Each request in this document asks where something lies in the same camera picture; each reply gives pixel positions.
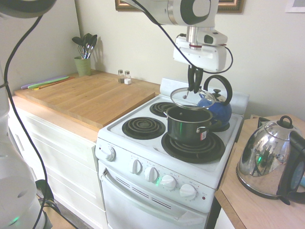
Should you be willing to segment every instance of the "green cup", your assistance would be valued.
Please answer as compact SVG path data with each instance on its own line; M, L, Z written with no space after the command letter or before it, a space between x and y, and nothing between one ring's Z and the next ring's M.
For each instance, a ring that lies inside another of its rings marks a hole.
M80 76L91 75L91 62L90 58L81 59L80 56L74 58L77 72Z

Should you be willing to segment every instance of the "wooden cutting board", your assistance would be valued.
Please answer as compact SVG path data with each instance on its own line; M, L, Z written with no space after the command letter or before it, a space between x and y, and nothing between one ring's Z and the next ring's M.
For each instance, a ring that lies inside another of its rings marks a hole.
M84 122L96 130L154 98L156 90L143 84L147 82L133 80L132 84L126 85L118 83L116 75L99 73L37 91L15 91L15 95Z

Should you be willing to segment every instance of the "salt shaker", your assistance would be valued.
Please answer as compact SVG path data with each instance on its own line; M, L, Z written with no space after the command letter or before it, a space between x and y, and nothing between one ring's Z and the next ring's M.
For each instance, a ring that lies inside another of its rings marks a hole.
M129 71L125 71L124 83L125 83L125 84L131 84L131 83L132 83L132 77L131 77Z
M124 74L123 74L123 70L119 70L119 71L118 71L118 82L119 82L119 83L124 83Z

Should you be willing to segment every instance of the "picture frame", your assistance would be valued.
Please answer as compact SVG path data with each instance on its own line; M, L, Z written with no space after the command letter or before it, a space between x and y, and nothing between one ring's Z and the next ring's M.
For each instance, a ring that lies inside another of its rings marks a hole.
M288 0L285 12L286 13L305 12L305 0Z
M242 13L245 0L219 0L218 13ZM115 0L117 11L141 12L122 0Z

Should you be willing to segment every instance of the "glass lid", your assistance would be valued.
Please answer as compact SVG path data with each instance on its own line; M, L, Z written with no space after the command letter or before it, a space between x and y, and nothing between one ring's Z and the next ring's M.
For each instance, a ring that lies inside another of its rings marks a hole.
M208 91L199 89L195 94L188 91L187 87L174 90L171 100L177 106L188 110L203 110L215 103L215 97Z

